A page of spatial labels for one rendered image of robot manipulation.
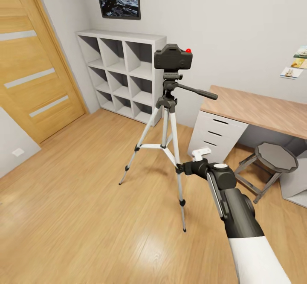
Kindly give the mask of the digital camera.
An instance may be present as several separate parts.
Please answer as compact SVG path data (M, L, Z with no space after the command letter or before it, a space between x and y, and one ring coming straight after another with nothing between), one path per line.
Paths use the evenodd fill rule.
M154 53L155 69L187 70L191 68L193 54L191 49L180 49L177 44L167 44Z

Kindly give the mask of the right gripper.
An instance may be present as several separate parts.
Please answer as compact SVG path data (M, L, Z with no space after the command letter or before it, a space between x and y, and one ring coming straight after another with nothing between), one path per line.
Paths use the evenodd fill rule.
M199 170L204 163L208 163L208 159L203 158L202 161L198 162L190 161L190 162L185 162L183 164L177 163L177 167L181 172L185 172L187 176L192 174L200 176Z

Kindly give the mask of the camera tripod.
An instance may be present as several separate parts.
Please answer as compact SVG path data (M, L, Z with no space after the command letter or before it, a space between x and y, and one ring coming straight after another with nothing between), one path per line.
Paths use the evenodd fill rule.
M139 151L140 148L162 149L166 153L166 155L168 156L168 158L171 160L171 162L173 163L173 165L176 168L176 173L178 175L179 195L180 195L179 203L181 205L181 210L182 210L183 231L186 232L184 211L183 211L183 207L186 204L186 200L184 200L183 196L182 196L182 183L181 183L182 182L182 179L181 179L182 173L180 172L180 170L177 167L177 163L179 163L179 161L180 161L179 147L178 147L178 141L177 141L176 118L175 118L175 106L177 105L177 98L174 99L175 97L173 95L171 95L171 91L173 91L176 87L180 87L180 88L195 92L198 95L210 98L212 100L217 100L218 95L214 94L214 93L206 92L204 90L194 89L194 88L191 88L191 87L188 87L188 86L185 86L185 85L182 85L182 84L179 84L178 82L176 82L176 80L182 80L182 78L183 78L183 74L179 75L177 69L164 69L163 96L159 97L159 99L157 101L157 104L154 108L154 111L152 112L152 115L151 115L150 119L148 120L147 126L144 129L143 134L142 134L138 144L135 146L134 155L132 156L131 161L128 164L128 166L125 167L125 174L124 174L121 182L119 183L119 185L121 185L121 183L123 182L123 179L124 179L127 171L129 170L130 165L133 162L137 151ZM142 141L143 141L144 137L146 136L147 131L148 131L149 127L151 126L151 123L154 120L154 117L155 117L157 111L159 110L159 108L161 106L164 106L164 124L163 124L163 133L162 133L162 144L143 144ZM169 120L171 120L171 130L172 130L172 132L169 135L169 137L167 138L167 130L168 130L168 121ZM173 154L170 152L170 150L167 147L171 140L173 140L175 157L173 156Z

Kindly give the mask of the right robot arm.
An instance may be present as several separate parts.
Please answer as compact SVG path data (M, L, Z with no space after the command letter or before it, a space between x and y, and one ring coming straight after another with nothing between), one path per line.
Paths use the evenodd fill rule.
M177 167L187 176L196 174L208 181L225 224L239 284L292 284L255 219L250 199L236 188L232 169L202 157L210 153L209 148L195 150L192 161Z

